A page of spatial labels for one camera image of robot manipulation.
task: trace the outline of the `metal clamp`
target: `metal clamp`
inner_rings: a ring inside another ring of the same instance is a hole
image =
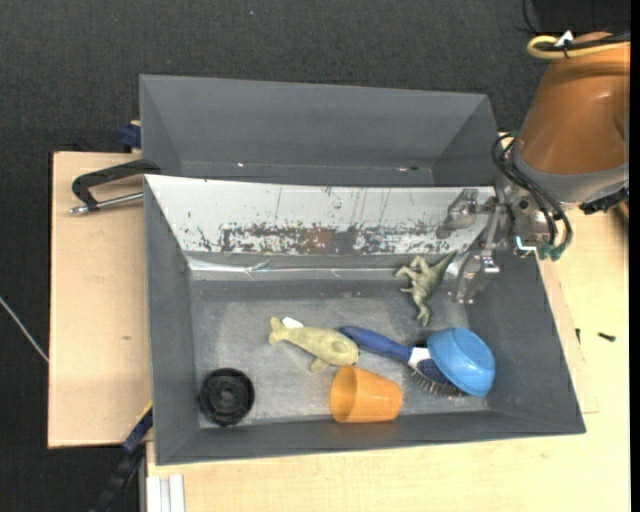
[[[506,234],[511,227],[508,208],[489,201],[482,205],[481,211],[489,215],[487,227],[460,263],[456,287],[450,293],[459,304],[473,304],[476,293],[483,291],[500,274],[495,252],[506,245]]]
[[[94,212],[109,206],[142,199],[142,192],[139,192],[136,194],[128,194],[122,197],[107,199],[105,201],[97,201],[89,191],[92,187],[129,178],[137,174],[160,174],[160,168],[149,160],[136,160],[134,162],[116,165],[114,167],[78,176],[74,180],[73,185],[71,185],[71,190],[76,197],[84,203],[84,206],[71,208],[71,213]]]

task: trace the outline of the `yellow toy fish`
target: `yellow toy fish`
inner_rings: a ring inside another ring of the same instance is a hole
[[[294,345],[316,356],[309,369],[321,372],[330,364],[345,366],[355,364],[360,352],[353,340],[333,329],[319,327],[304,327],[300,322],[287,318],[284,325],[278,318],[271,317],[271,334],[269,343],[272,345],[281,340],[287,340]]]

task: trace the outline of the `bin floor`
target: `bin floor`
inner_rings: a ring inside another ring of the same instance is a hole
[[[311,373],[314,356],[281,341],[270,345],[269,318],[291,317],[310,327],[358,325],[401,343],[423,342],[429,332],[468,327],[464,306],[445,291],[430,301],[433,319],[428,329],[416,321],[417,310],[407,294],[385,282],[309,282],[306,285],[259,283],[238,290],[229,283],[191,283],[191,314],[196,380],[221,367],[237,368],[254,383],[256,401],[243,424],[311,421],[330,417],[329,392],[338,370],[330,366]],[[286,297],[286,288],[296,293]],[[382,375],[403,389],[401,415],[484,410],[483,398],[438,396],[424,391],[405,364],[361,351],[358,366]],[[200,426],[215,428],[203,416]]]

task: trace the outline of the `dark gray carpet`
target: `dark gray carpet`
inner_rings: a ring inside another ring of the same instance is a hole
[[[629,21],[630,0],[614,3],[615,16],[558,0],[540,19]],[[520,2],[2,0],[0,26],[0,294],[45,348],[48,152],[122,151],[139,73],[481,92],[515,129],[544,69]],[[85,510],[117,462],[114,448],[46,450],[46,390],[46,364],[0,311],[2,511]]]

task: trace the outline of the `wooden board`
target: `wooden board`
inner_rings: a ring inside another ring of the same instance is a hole
[[[139,158],[54,155],[51,222],[50,447],[121,443],[151,399],[142,202],[72,215],[76,176]],[[96,188],[105,199],[141,179]]]

